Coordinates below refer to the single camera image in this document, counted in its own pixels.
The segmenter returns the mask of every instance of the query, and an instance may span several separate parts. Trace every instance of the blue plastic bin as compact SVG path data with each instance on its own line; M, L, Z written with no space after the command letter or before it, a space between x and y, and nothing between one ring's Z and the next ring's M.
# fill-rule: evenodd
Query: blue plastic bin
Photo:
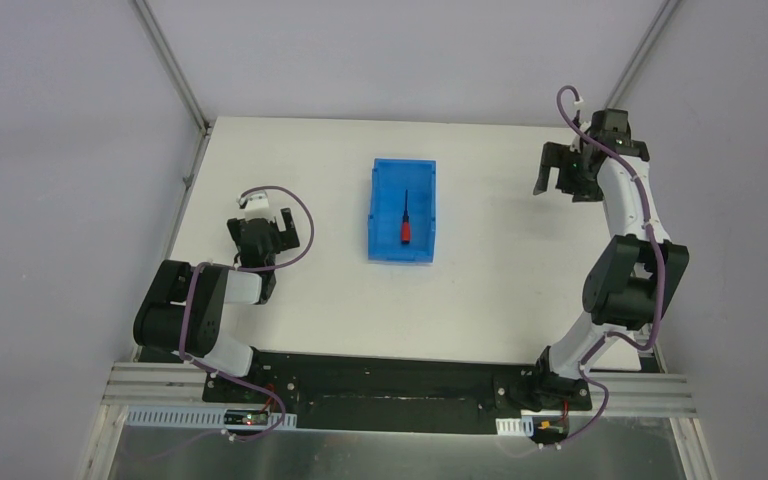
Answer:
M411 242L402 245L402 213L408 191ZM437 162L376 158L369 202L369 259L431 263L437 231Z

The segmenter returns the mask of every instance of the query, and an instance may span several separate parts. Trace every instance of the white table surface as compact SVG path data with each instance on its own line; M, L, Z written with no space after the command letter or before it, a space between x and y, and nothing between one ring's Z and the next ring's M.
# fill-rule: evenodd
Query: white table surface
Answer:
M261 350L533 363L581 313L581 289L608 243L601 204L533 197L542 145L561 128L221 117L171 258L230 264L225 226L242 191L281 185L316 221L313 249L277 272L264 306L226 308L223 324ZM367 260L374 159L437 161L437 240L428 266ZM290 206L304 244L304 212ZM279 255L286 261L299 250ZM618 342L596 364L638 370Z

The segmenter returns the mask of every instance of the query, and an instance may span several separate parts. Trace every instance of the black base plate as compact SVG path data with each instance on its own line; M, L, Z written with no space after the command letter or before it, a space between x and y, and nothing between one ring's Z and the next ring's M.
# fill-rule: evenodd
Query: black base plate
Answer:
M496 418L521 409L500 392L522 388L532 368L256 352L246 380L271 384L299 428L495 434ZM203 400L260 404L266 396L217 378L206 382ZM590 410L589 392L569 408Z

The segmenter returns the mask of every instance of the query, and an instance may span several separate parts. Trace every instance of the screwdriver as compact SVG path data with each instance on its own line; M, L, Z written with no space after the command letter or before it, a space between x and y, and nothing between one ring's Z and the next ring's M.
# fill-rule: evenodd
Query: screwdriver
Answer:
M405 190L405 213L402 214L402 245L410 243L410 217L408 217L408 191Z

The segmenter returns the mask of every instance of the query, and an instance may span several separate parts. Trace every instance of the red screwdriver handle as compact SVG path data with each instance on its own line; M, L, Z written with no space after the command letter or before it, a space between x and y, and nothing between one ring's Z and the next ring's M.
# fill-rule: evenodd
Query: red screwdriver handle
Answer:
M410 222L407 220L402 221L402 245L410 243Z

